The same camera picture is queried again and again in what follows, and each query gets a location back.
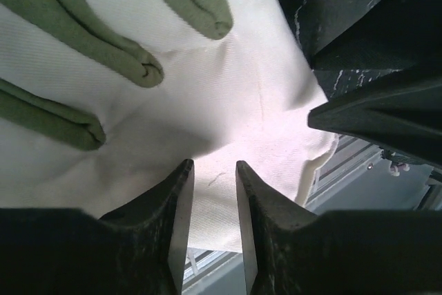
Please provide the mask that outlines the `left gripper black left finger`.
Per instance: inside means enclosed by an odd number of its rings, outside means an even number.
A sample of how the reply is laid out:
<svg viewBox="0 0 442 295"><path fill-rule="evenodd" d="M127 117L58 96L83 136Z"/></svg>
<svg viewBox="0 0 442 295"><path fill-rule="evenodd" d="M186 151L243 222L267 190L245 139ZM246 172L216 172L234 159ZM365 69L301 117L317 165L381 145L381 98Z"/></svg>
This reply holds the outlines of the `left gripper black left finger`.
<svg viewBox="0 0 442 295"><path fill-rule="evenodd" d="M101 218L1 210L2 294L180 294L194 163Z"/></svg>

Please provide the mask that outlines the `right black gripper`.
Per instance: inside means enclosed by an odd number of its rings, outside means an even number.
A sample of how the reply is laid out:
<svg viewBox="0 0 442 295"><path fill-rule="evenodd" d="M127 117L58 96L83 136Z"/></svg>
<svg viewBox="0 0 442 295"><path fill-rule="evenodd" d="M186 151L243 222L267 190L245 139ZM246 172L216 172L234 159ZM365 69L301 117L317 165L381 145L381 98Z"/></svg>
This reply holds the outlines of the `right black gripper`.
<svg viewBox="0 0 442 295"><path fill-rule="evenodd" d="M441 0L381 0L314 55L315 70L405 69L441 60ZM441 78L383 77L312 110L308 125L441 166Z"/></svg>

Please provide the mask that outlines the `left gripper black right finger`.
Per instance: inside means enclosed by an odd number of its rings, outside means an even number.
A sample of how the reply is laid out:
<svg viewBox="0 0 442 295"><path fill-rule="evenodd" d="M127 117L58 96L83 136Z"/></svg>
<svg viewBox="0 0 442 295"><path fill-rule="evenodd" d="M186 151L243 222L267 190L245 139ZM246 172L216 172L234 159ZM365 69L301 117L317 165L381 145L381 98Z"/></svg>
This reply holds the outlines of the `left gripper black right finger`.
<svg viewBox="0 0 442 295"><path fill-rule="evenodd" d="M441 213L316 215L244 161L236 191L248 294L440 294Z"/></svg>

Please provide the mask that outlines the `white grey cuff glove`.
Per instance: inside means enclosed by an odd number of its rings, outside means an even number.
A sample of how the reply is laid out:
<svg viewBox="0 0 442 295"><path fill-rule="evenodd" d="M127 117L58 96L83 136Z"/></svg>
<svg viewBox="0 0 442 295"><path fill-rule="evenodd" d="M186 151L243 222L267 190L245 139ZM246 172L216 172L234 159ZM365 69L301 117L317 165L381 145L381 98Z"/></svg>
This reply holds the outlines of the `white grey cuff glove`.
<svg viewBox="0 0 442 295"><path fill-rule="evenodd" d="M192 159L189 245L238 252L236 162L305 204L326 100L278 0L1 0L1 206L98 217Z"/></svg>

